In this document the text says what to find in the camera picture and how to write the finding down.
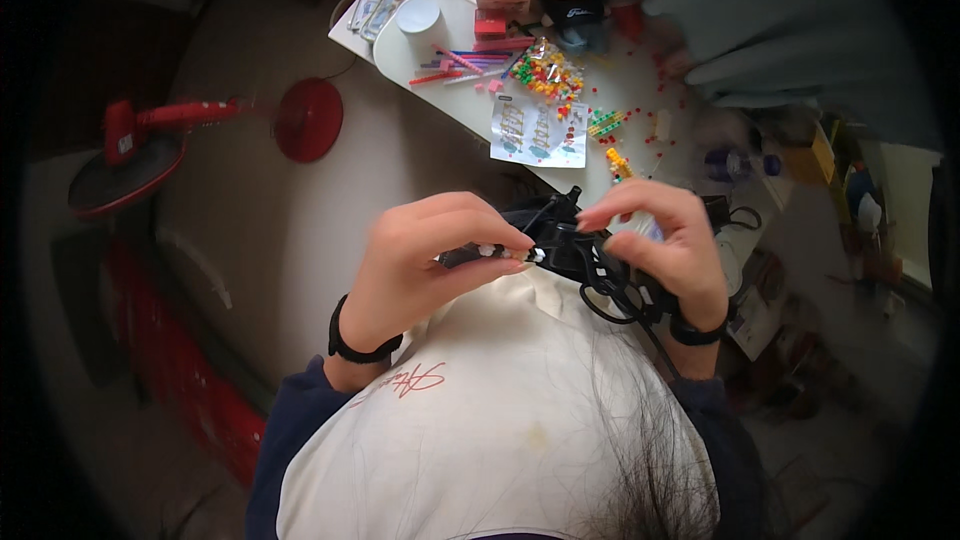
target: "white shirt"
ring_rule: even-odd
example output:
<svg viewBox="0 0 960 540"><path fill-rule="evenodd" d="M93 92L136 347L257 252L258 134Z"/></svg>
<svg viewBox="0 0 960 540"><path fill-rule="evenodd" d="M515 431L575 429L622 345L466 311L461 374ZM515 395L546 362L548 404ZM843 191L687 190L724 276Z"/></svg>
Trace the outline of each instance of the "white shirt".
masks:
<svg viewBox="0 0 960 540"><path fill-rule="evenodd" d="M713 488L650 359L578 287L533 268L408 331L395 365L291 461L277 536L579 535L618 487L618 456L637 451L672 455L664 475L681 486ZM719 513L713 490L694 504Z"/></svg>

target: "hand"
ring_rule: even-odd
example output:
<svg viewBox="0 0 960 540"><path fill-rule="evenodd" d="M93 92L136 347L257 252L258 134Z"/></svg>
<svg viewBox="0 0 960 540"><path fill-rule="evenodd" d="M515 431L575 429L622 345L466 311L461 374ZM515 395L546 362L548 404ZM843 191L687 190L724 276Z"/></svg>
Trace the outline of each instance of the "hand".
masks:
<svg viewBox="0 0 960 540"><path fill-rule="evenodd" d="M366 253L340 312L340 335L372 353L451 300L519 273L515 258L478 258L452 269L434 257L467 243L529 250L534 241L469 192L448 192L384 212L369 231Z"/></svg>
<svg viewBox="0 0 960 540"><path fill-rule="evenodd" d="M578 227L601 230L613 216L629 219L634 211L654 216L664 242L624 230L612 235L604 250L646 271L676 295L683 317L701 332L720 327L727 316L727 284L703 201L679 187L630 179L581 210Z"/></svg>

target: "floor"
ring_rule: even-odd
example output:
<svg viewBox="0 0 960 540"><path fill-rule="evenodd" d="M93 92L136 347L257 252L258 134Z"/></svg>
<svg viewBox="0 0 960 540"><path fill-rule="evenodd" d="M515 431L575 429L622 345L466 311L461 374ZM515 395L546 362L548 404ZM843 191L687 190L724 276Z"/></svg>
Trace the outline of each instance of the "floor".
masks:
<svg viewBox="0 0 960 540"><path fill-rule="evenodd" d="M323 349L329 314L350 289L377 215L451 190L504 204L515 184L501 174L527 175L489 159L485 142L369 63L354 63L327 38L337 1L311 8L296 0L215 0L171 92L205 100L244 95L269 105L300 79L349 68L332 79L344 116L325 157L287 160L268 118L248 116L194 132L159 199L158 226L193 247L232 307L194 263L172 255L177 273L271 386Z"/></svg>
<svg viewBox="0 0 960 540"><path fill-rule="evenodd" d="M255 115L202 128L158 198L158 228L177 275L221 335L270 386L302 370L326 343L328 317L362 257L364 231L383 210L437 192L470 189L494 204L515 195L522 167L487 158L487 146L454 121L385 80L327 38L337 0L214 0L199 24L172 99L256 97L269 105L295 81L349 68L332 83L344 124L326 157L286 160ZM139 409L130 380L95 390L86 380L55 295L48 246L80 224L63 197L90 157L30 168L24 269L30 323L45 383L83 469L133 537L158 537L215 491L184 538L241 538L245 492L155 406ZM222 283L228 294L211 289ZM771 426L746 420L768 471L799 453L822 475L872 484L888 462L870 427L836 408ZM837 537L863 504L857 490L830 490L827 510L803 537Z"/></svg>

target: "instruction sheet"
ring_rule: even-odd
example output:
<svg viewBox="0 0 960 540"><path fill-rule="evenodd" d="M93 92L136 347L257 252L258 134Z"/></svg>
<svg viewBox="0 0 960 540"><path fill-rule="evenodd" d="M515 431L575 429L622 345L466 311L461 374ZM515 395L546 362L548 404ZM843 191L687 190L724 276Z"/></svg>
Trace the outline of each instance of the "instruction sheet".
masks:
<svg viewBox="0 0 960 540"><path fill-rule="evenodd" d="M584 168L587 119L587 105L580 102L551 105L532 96L498 94L489 156L535 168Z"/></svg>

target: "black device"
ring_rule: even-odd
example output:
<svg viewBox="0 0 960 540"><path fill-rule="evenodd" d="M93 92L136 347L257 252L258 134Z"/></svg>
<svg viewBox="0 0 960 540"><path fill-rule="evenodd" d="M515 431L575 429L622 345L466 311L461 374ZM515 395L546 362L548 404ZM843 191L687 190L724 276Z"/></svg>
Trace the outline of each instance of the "black device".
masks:
<svg viewBox="0 0 960 540"><path fill-rule="evenodd" d="M500 211L500 215L510 225L533 239L534 247L542 249L546 254L537 264L538 267L580 283L583 302L598 317L621 325L639 323L654 342L656 350L663 356L667 368L675 378L679 378L680 375L651 326L659 323L664 314L669 315L670 331L674 339L688 346L700 346L720 340L726 334L726 322L717 330L696 330L680 313L677 297L656 279L640 270L632 269L627 262L603 251L603 244L610 235L608 232L578 232L576 215L580 209L577 207L577 199L581 192L579 186L573 186L566 194L533 197ZM479 258L475 251L457 249L440 255L439 262L452 269ZM596 306L587 289L608 296L626 316L614 317ZM732 320L735 315L736 309L731 306L726 321Z"/></svg>

